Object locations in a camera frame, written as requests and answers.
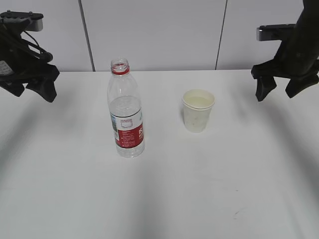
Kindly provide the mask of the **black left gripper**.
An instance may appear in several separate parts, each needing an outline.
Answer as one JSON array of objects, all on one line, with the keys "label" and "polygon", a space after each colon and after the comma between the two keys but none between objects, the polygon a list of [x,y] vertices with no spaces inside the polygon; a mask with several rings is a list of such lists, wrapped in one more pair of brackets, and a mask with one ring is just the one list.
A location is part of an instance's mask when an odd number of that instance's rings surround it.
[{"label": "black left gripper", "polygon": [[27,84],[27,89],[52,103],[59,71],[50,64],[53,55],[40,47],[31,32],[0,25],[0,87],[20,97]]}]

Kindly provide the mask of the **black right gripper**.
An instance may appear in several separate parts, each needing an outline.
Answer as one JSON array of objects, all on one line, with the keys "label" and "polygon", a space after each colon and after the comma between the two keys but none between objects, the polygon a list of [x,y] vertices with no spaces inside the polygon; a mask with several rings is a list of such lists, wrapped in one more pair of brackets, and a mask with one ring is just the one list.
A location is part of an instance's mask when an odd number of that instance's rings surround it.
[{"label": "black right gripper", "polygon": [[[251,73],[257,79],[256,98],[259,102],[276,88],[273,76],[302,76],[308,73],[319,57],[319,36],[309,27],[295,24],[291,35],[281,41],[274,58],[254,65]],[[305,78],[291,79],[286,87],[289,98],[319,83],[317,74]]]}]

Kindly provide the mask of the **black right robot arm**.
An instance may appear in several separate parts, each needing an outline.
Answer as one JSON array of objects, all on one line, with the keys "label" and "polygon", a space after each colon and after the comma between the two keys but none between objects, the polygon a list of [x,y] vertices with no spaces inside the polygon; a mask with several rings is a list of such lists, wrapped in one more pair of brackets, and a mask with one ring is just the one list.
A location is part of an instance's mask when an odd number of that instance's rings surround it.
[{"label": "black right robot arm", "polygon": [[258,41],[281,42],[274,58],[254,65],[252,77],[257,81],[256,98],[264,98],[276,88],[276,77],[290,81],[286,94],[293,98],[319,82],[319,2],[305,0],[304,9],[295,24],[261,25]]}]

